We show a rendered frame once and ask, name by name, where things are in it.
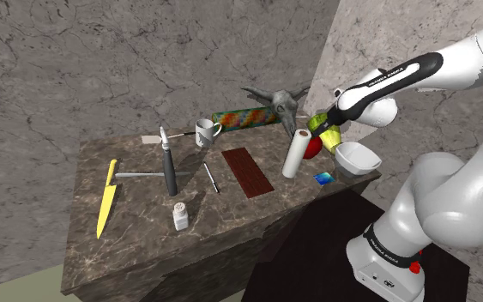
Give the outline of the red apple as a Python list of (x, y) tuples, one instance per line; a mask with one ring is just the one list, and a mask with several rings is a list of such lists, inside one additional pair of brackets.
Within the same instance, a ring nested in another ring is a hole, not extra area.
[(303, 158), (305, 160), (312, 159), (313, 157), (319, 154), (322, 148), (323, 148), (322, 139), (319, 136), (312, 137), (306, 147)]

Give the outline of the grey horned animal skull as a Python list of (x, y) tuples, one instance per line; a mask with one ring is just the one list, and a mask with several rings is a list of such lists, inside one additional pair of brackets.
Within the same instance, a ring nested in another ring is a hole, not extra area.
[(303, 86), (293, 91), (282, 89), (275, 92), (251, 86), (243, 86), (241, 89), (250, 92), (259, 99), (267, 100), (271, 112), (280, 119), (289, 138), (293, 139), (297, 129), (296, 114), (299, 107), (298, 100), (303, 95), (306, 95), (306, 91), (310, 89), (310, 86)]

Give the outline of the white paper towel roll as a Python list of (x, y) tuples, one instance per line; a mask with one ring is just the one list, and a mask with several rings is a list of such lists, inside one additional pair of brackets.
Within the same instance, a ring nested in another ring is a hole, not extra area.
[(306, 129), (297, 129), (295, 131), (282, 167), (282, 175), (284, 177), (295, 177), (310, 140), (310, 131)]

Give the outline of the white bowl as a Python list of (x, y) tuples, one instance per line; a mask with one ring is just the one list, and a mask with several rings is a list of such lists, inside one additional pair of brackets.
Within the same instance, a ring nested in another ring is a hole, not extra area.
[(335, 159), (346, 171), (355, 176), (366, 175), (379, 168), (380, 157), (359, 142), (343, 142), (335, 149)]

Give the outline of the colourful patterned roll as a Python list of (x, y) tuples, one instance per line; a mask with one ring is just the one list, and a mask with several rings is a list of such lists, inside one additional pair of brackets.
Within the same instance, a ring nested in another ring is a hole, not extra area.
[(222, 125), (224, 132), (279, 124), (281, 120), (267, 106), (227, 112), (215, 112), (212, 121)]

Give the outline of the brown chocolate bar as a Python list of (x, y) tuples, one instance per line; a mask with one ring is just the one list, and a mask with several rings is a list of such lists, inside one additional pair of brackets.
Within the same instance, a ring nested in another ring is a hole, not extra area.
[(246, 148), (235, 148), (221, 153), (247, 198), (260, 196), (274, 190)]

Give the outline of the dark robot stand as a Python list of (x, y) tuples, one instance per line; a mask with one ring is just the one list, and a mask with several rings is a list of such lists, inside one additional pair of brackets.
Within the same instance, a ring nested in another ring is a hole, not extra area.
[(385, 302), (353, 277), (349, 239), (382, 215), (351, 190), (311, 202), (276, 253), (265, 251), (242, 302)]

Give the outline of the white mug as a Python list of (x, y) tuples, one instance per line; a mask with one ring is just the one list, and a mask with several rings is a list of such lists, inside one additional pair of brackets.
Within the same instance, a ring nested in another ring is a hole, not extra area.
[(201, 148), (209, 148), (221, 130), (221, 123), (216, 123), (206, 118), (197, 120), (195, 122), (196, 145)]

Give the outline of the black and silver pen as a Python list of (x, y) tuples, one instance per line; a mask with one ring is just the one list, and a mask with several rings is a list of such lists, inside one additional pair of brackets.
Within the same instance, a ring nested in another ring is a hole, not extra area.
[(207, 172), (207, 174), (208, 174), (208, 177), (209, 177), (209, 179), (210, 179), (210, 181), (211, 181), (211, 183), (212, 183), (212, 185), (213, 185), (213, 187), (214, 187), (214, 191), (215, 191), (217, 194), (220, 194), (220, 189), (219, 189), (219, 187), (218, 187), (218, 184), (216, 183), (216, 181), (215, 181), (215, 179), (214, 179), (214, 176), (213, 176), (212, 172), (210, 171), (210, 169), (209, 169), (209, 166), (208, 166), (207, 162), (206, 162), (206, 161), (204, 161), (204, 162), (203, 162), (203, 165), (204, 165), (205, 170), (206, 170), (206, 172)]

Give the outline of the dark grey tall grinder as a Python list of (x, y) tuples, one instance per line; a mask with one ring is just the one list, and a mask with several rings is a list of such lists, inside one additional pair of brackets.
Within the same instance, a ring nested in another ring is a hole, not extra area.
[(163, 149), (163, 171), (166, 181), (166, 187), (170, 196), (176, 196), (178, 194), (178, 187), (176, 183), (176, 173), (172, 161), (172, 154), (169, 147), (168, 137), (165, 129), (160, 126), (160, 138), (161, 147)]

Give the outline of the white salt shaker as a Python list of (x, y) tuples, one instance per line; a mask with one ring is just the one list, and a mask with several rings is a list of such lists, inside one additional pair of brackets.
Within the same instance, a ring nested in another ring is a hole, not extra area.
[(183, 202), (177, 202), (172, 211), (173, 223), (177, 231), (184, 230), (189, 226), (187, 208)]

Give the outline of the grey metal rod tool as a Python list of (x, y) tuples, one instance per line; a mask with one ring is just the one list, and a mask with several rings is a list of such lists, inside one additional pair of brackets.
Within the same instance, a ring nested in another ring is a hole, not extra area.
[[(176, 176), (190, 175), (190, 172), (175, 172)], [(114, 174), (116, 178), (131, 178), (131, 177), (164, 177), (163, 172), (117, 172)]]

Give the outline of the brown marble counter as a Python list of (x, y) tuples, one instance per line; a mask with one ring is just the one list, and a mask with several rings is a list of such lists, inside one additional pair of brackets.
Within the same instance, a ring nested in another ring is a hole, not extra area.
[[(116, 178), (105, 228), (96, 226), (111, 160), (117, 172), (160, 172), (162, 149), (139, 135), (83, 142), (61, 291), (82, 302), (215, 302), (242, 290), (261, 251), (313, 200), (341, 190), (361, 192), (379, 172), (348, 178), (322, 152), (300, 165), (294, 178), (282, 175), (288, 137), (278, 124), (220, 134), (210, 148), (193, 135), (170, 139), (179, 176), (170, 196), (162, 177)], [(274, 190), (247, 198), (222, 151), (246, 148)], [(208, 177), (206, 161), (220, 189)], [(313, 176), (329, 172), (335, 182)], [(173, 206), (183, 202), (189, 226), (175, 229)]]

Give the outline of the yellow knife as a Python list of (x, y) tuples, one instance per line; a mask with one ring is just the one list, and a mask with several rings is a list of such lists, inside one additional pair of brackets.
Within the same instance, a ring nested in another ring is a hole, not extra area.
[(112, 201), (116, 193), (117, 186), (115, 184), (112, 184), (112, 178), (114, 176), (114, 171), (117, 163), (118, 163), (117, 159), (111, 160), (108, 168), (108, 173), (106, 176), (106, 184), (103, 190), (102, 200), (100, 203), (100, 211), (99, 211), (97, 226), (96, 226), (97, 239), (100, 238), (105, 228), (106, 221), (111, 210)]

